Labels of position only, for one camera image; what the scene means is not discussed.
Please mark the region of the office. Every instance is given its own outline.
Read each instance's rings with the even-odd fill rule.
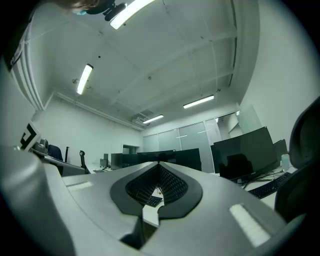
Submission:
[[[263,127],[289,150],[297,118],[320,96],[320,76],[316,49],[284,12],[262,0],[156,0],[115,29],[102,14],[42,5],[26,51],[10,74],[1,71],[17,85],[1,101],[1,144],[19,146],[31,121],[37,141],[57,146],[63,160],[69,147],[74,166],[80,151],[96,168],[104,154],[198,148],[209,174],[214,143]]]

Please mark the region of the ceiling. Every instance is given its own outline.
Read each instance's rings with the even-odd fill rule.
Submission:
[[[234,70],[237,30],[229,0],[155,0],[118,30],[103,14],[45,4],[31,33],[37,87],[130,122],[228,90]],[[78,95],[73,80],[87,63],[94,69]]]

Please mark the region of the fluorescent light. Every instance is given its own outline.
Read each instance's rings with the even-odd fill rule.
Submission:
[[[191,102],[191,103],[189,103],[189,104],[183,105],[183,107],[184,107],[185,109],[187,109],[187,108],[190,108],[190,107],[192,107],[192,106],[198,105],[198,104],[200,104],[200,103],[213,100],[214,98],[215,98],[215,96],[210,95],[210,96],[208,96],[208,97],[205,97],[205,98],[196,100],[196,101],[194,101],[194,102]]]
[[[150,123],[150,122],[152,122],[152,121],[158,120],[158,119],[163,118],[163,117],[164,117],[164,115],[161,114],[161,115],[158,115],[158,116],[156,116],[156,117],[154,117],[154,118],[151,118],[151,119],[149,119],[149,120],[147,120],[147,121],[144,121],[143,123],[144,123],[144,124],[147,124],[147,123]]]
[[[200,131],[200,132],[198,132],[198,134],[202,134],[202,133],[205,133],[205,132],[208,132],[208,131],[210,131],[211,129],[209,129],[209,130],[204,130],[204,131]]]
[[[114,29],[118,29],[125,23],[132,15],[137,13],[143,7],[147,6],[154,0],[135,0],[129,4],[122,12],[120,12],[114,19],[111,21],[110,25]]]
[[[85,85],[86,85],[86,82],[90,76],[90,73],[91,71],[94,69],[93,66],[91,66],[90,64],[87,64],[85,65],[85,68],[83,70],[83,73],[82,73],[82,76],[80,78],[80,82],[78,84],[78,89],[76,90],[76,92],[78,94],[82,94],[84,88],[85,88]]]

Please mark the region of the keyboard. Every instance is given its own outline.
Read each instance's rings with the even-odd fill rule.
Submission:
[[[278,178],[275,178],[273,181],[270,181],[269,183],[257,187],[255,189],[249,190],[248,192],[250,192],[259,199],[265,198],[271,195],[272,193],[276,192],[280,188],[284,180],[288,178],[290,175],[290,173],[285,172],[283,175],[281,175]]]
[[[156,207],[162,201],[161,197],[151,196],[149,200],[146,202],[146,205]]]

